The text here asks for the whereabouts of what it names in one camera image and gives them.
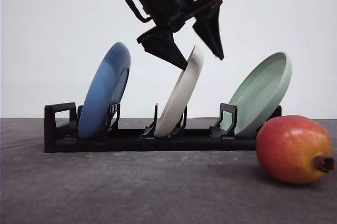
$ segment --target gray table surface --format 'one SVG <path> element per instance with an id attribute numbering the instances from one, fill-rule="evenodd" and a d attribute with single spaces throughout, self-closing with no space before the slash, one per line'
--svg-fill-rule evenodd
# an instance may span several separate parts
<path id="1" fill-rule="evenodd" d="M 336 154 L 337 120 L 319 122 Z M 1 120 L 4 224 L 337 223 L 336 179 L 333 171 L 308 186 L 276 182 L 254 151 L 44 153 L 42 119 Z"/>

